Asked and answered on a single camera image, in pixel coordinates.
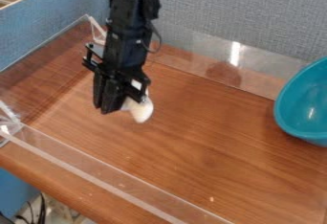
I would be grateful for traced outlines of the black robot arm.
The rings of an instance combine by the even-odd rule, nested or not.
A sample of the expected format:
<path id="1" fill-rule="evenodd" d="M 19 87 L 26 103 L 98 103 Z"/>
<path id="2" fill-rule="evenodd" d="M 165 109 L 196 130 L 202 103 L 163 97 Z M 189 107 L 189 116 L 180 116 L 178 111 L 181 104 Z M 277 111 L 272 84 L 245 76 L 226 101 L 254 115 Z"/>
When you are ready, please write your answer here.
<path id="1" fill-rule="evenodd" d="M 151 79 L 143 72 L 153 34 L 162 36 L 153 24 L 159 18 L 161 0 L 109 0 L 105 46 L 86 44 L 83 65 L 94 72 L 94 105 L 103 114 L 123 108 L 127 99 L 146 101 Z"/>

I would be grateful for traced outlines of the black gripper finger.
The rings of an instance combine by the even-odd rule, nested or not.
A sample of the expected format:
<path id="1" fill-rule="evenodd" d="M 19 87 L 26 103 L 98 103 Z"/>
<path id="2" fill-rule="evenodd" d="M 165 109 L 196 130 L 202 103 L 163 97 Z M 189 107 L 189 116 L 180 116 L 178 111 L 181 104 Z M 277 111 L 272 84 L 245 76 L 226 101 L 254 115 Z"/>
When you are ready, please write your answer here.
<path id="1" fill-rule="evenodd" d="M 126 101 L 127 82 L 107 78 L 105 80 L 103 99 L 102 99 L 102 113 L 109 114 L 122 109 Z"/>
<path id="2" fill-rule="evenodd" d="M 105 93 L 105 75 L 101 70 L 95 72 L 94 76 L 94 104 L 97 108 L 102 107 Z"/>

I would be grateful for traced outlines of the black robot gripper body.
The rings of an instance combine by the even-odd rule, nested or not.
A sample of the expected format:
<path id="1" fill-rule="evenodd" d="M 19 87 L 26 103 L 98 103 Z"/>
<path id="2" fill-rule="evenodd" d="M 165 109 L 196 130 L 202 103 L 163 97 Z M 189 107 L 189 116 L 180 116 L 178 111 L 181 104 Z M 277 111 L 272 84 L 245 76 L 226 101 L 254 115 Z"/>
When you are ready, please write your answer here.
<path id="1" fill-rule="evenodd" d="M 114 78 L 127 82 L 127 98 L 142 102 L 151 79 L 143 72 L 153 34 L 149 31 L 121 35 L 110 32 L 106 44 L 86 44 L 87 54 L 83 65 L 94 72 L 102 71 L 105 79 Z"/>

